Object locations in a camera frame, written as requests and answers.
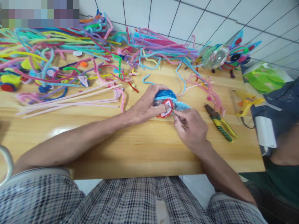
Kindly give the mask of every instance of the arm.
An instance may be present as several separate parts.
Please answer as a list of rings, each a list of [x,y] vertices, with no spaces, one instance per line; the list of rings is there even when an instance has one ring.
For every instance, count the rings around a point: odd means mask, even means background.
[[[149,86],[139,101],[127,112],[63,132],[35,146],[18,159],[14,174],[37,167],[68,164],[116,131],[144,123],[164,113],[168,109],[167,105],[153,106],[156,93],[162,89],[168,88],[164,85]]]
[[[200,158],[203,169],[214,188],[242,201],[255,200],[238,174],[222,159],[206,139],[208,126],[194,109],[174,111],[174,126],[182,142]],[[181,120],[187,122],[183,128]]]

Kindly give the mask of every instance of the hand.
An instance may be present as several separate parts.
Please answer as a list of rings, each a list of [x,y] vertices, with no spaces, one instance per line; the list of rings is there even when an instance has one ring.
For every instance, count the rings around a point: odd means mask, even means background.
[[[164,85],[156,84],[147,88],[143,96],[129,110],[131,119],[135,124],[141,124],[154,116],[164,113],[168,110],[167,104],[161,104],[154,107],[153,102],[159,90],[168,90]]]
[[[177,115],[174,115],[173,119],[178,136],[194,154],[199,156],[201,149],[210,144],[206,139],[208,125],[194,108],[184,111],[175,110],[174,113]]]

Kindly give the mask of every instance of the yellow glue gun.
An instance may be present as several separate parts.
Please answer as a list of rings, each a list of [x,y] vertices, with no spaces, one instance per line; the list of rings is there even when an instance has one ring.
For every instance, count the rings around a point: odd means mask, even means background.
[[[256,98],[255,95],[247,93],[245,91],[233,90],[237,96],[242,98],[242,102],[238,103],[242,107],[239,113],[236,113],[237,117],[244,117],[248,113],[252,105],[259,105],[263,102],[266,102],[264,98]]]

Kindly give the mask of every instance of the white power adapter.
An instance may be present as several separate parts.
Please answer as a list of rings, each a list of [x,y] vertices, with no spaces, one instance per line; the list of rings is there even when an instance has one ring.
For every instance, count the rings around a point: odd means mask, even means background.
[[[265,153],[262,155],[264,156],[268,152],[268,147],[277,147],[272,121],[270,118],[257,116],[255,117],[255,126],[258,133],[259,144],[264,146],[265,149]]]

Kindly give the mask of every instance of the red foam circle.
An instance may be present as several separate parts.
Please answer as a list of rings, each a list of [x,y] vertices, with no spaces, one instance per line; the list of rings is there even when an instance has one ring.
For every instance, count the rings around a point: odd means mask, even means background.
[[[235,44],[240,44],[242,42],[242,38],[236,40]]]
[[[3,91],[6,91],[6,92],[14,92],[15,91],[15,89],[13,88],[13,86],[9,85],[9,84],[3,84],[3,85],[1,85],[1,89]]]

